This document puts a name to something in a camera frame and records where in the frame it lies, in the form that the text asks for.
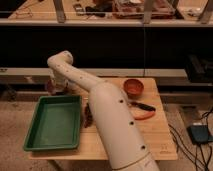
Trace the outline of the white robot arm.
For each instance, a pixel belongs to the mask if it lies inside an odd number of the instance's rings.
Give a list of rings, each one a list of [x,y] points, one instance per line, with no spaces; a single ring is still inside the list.
[[[72,66],[62,51],[48,66],[89,92],[88,103],[113,171],[160,171],[130,112],[127,95],[115,84]]]

